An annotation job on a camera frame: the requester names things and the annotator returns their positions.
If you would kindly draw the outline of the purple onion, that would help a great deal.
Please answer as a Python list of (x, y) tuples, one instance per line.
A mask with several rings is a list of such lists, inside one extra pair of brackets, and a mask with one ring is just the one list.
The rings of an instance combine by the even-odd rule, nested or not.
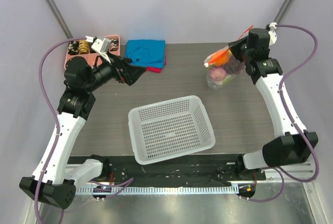
[(222, 67), (214, 67), (209, 70), (209, 75), (213, 81), (221, 82), (227, 76), (227, 73)]

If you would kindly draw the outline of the white cauliflower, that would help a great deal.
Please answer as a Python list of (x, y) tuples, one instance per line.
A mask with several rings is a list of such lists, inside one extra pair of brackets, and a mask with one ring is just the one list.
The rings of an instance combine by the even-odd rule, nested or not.
[(230, 75), (228, 74), (224, 80), (221, 82), (221, 86), (225, 86), (227, 85), (228, 83), (230, 83), (234, 78), (236, 77), (236, 75)]

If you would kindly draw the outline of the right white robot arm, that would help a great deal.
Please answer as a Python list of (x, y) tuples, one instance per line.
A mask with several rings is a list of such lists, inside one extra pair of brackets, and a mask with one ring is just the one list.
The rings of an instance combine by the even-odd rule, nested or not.
[(258, 151), (238, 157), (235, 174), (242, 180), (252, 176), (255, 169), (301, 164), (310, 156), (318, 165), (314, 152), (318, 135), (307, 130), (291, 102), (285, 86), (290, 73), (283, 74), (278, 60), (269, 57), (278, 27), (271, 23), (264, 29), (252, 28), (246, 36), (228, 44), (228, 50), (245, 64), (247, 75), (261, 93), (274, 128), (272, 141)]

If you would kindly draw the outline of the clear orange zip bag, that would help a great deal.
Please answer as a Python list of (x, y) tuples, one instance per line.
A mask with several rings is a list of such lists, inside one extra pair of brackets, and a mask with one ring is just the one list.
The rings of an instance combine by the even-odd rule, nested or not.
[(212, 89), (219, 89), (228, 84), (245, 70), (245, 65), (238, 61), (228, 46), (209, 55), (203, 62), (207, 68), (207, 84)]

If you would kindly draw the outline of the purple grape bunch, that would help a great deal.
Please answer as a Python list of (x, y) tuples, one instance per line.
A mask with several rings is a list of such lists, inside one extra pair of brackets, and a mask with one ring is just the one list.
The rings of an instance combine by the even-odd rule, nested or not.
[(236, 59), (231, 59), (223, 65), (223, 68), (228, 75), (238, 75), (245, 69), (245, 66), (244, 63), (241, 63)]

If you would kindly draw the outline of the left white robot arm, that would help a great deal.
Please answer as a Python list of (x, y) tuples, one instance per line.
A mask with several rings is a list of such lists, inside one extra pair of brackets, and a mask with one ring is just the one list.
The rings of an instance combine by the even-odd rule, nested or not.
[(64, 72), (66, 89), (57, 110), (56, 125), (47, 149), (32, 176), (23, 177), (20, 189), (37, 203), (68, 208), (77, 189), (91, 180), (107, 181), (111, 175), (109, 159), (91, 155), (82, 165), (65, 172), (74, 143), (95, 103), (93, 92), (114, 79), (133, 85), (146, 68), (131, 65), (129, 58), (108, 54), (101, 64), (91, 67), (86, 59), (75, 56), (67, 61)]

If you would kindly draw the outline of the orange fruit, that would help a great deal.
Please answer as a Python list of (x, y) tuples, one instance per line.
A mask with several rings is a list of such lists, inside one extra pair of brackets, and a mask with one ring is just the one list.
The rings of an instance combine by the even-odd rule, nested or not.
[(220, 55), (218, 60), (214, 63), (215, 66), (222, 66), (229, 62), (232, 53), (230, 50), (226, 51), (223, 55)]

